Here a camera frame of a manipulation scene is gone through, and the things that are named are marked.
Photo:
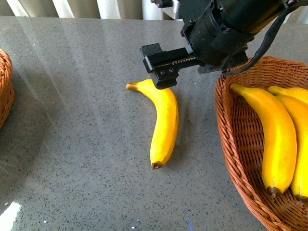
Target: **robotic arm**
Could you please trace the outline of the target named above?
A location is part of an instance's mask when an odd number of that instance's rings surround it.
[[[252,67],[272,44],[285,17],[308,0],[178,0],[184,21],[181,35],[188,45],[162,51],[158,43],[141,47],[143,63],[158,89],[177,84],[179,70],[199,65],[200,74],[221,70],[224,75]],[[159,8],[172,0],[151,0]],[[227,72],[247,62],[247,43],[273,19],[253,59],[240,71]]]

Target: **wicker basket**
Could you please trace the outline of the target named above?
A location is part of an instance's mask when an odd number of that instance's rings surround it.
[[[230,92],[232,83],[263,89],[271,85],[308,89],[308,65],[266,56],[241,74],[220,76],[215,89],[218,129],[225,161],[246,206],[268,230],[308,231],[307,203],[299,203],[291,189],[276,199],[267,194],[261,178],[262,125],[245,99]]]
[[[9,55],[0,48],[0,128],[10,112],[15,97],[11,76],[11,59]]]

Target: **gray countertop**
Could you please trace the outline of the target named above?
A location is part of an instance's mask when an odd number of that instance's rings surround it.
[[[186,45],[179,21],[0,17],[16,99],[0,130],[0,214],[12,230],[265,230],[230,180],[214,103],[219,72],[181,71],[174,153],[150,166],[153,103],[139,48]],[[265,30],[251,42],[252,56]],[[308,26],[283,25],[268,55],[308,63]]]

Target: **banana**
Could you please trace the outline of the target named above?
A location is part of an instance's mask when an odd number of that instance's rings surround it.
[[[129,82],[128,90],[143,93],[153,101],[157,119],[150,148],[150,160],[154,169],[167,163],[178,135],[179,110],[177,100],[171,89],[158,90],[151,79],[141,82]]]
[[[291,189],[296,199],[302,203],[308,201],[308,105],[295,97],[277,95],[295,125],[297,136],[297,160]]]
[[[232,84],[258,114],[264,133],[262,180],[275,198],[290,186],[296,164],[296,132],[283,104],[266,90]]]
[[[308,104],[308,90],[304,88],[281,88],[270,86],[268,91],[273,95],[287,95]]]

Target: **black cable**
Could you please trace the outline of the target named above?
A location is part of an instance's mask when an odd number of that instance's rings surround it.
[[[269,47],[273,43],[273,41],[274,41],[274,39],[275,39],[279,29],[280,29],[280,26],[283,24],[286,16],[289,13],[293,12],[294,10],[296,10],[297,8],[298,7],[290,7],[290,8],[284,9],[281,12],[281,14],[277,17],[277,19],[270,26],[269,30],[266,32],[266,34],[264,36],[264,40],[263,40],[260,48],[257,50],[257,52],[255,53],[254,57],[250,60],[250,62],[246,66],[242,67],[240,70],[233,70],[233,71],[229,71],[229,72],[223,72],[222,74],[224,76],[231,75],[231,74],[239,74],[239,73],[242,73],[243,71],[248,70],[253,65],[255,65],[256,62],[258,62],[260,60],[260,58],[265,54],[265,52],[269,49]]]

